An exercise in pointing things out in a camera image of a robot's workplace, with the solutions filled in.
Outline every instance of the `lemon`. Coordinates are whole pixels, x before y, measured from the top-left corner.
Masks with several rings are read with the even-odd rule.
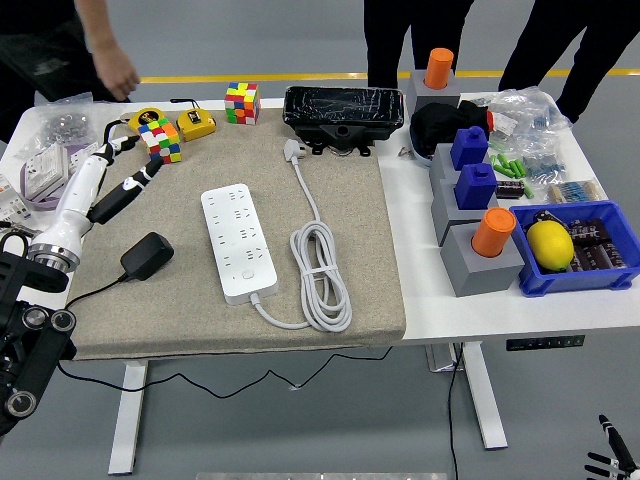
[[[573,258],[571,236],[553,220],[534,223],[527,232],[527,240],[537,262],[548,270],[564,270]]]

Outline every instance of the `robotic arm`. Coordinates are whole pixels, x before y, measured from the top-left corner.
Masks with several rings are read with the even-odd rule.
[[[588,456],[591,460],[595,460],[601,464],[609,467],[604,469],[600,467],[594,467],[593,465],[585,465],[584,468],[587,472],[595,475],[600,475],[605,478],[617,478],[618,480],[640,480],[640,467],[633,460],[633,457],[629,453],[627,446],[625,445],[622,437],[618,433],[618,430],[612,425],[607,417],[600,415],[598,417],[602,430],[607,436],[609,446],[615,458],[605,457],[598,453],[589,452]]]
[[[71,177],[49,228],[35,232],[30,246],[27,229],[15,228],[0,240],[0,436],[35,411],[58,361],[76,353],[74,314],[17,301],[20,290],[64,292],[67,274],[80,263],[82,237],[94,223],[106,223],[129,205],[162,166],[161,159],[152,160],[94,205],[107,167],[140,138],[109,140],[120,123],[107,125],[104,145]],[[9,236],[22,239],[22,256],[5,251]]]

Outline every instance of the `table leg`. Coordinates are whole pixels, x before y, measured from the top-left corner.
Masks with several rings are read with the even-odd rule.
[[[491,387],[487,365],[482,355],[481,343],[466,342],[464,344],[464,370],[469,381],[484,447],[487,450],[497,450],[507,448],[507,438]],[[437,373],[453,371],[456,361],[453,344],[427,345],[426,349],[429,370]]]
[[[142,387],[147,377],[148,361],[125,362],[125,365],[123,387],[129,389]],[[144,390],[135,393],[122,392],[116,430],[113,435],[109,475],[133,473],[143,395]]]

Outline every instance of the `yellow floor line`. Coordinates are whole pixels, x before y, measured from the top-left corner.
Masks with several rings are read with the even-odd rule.
[[[460,78],[500,78],[502,70],[458,70],[456,76]],[[398,78],[409,78],[410,72],[398,72]],[[569,70],[551,70],[548,77],[566,77]],[[638,68],[614,68],[608,76],[640,75]],[[366,80],[367,74],[362,72],[337,73],[256,73],[238,75],[180,75],[142,77],[142,83],[227,83],[227,82],[300,82],[318,80]]]

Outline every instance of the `black pants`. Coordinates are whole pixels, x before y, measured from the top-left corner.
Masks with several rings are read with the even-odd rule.
[[[557,101],[560,111],[575,123],[602,79],[640,31],[640,1],[536,0],[499,90],[538,85],[585,28]]]
[[[77,17],[44,32],[0,35],[0,140],[9,142],[36,91],[51,102],[86,92],[116,101],[96,74]]]
[[[370,87],[398,88],[398,64],[404,37],[411,27],[416,69],[427,68],[434,48],[454,54],[455,70],[464,20],[473,0],[364,0]]]

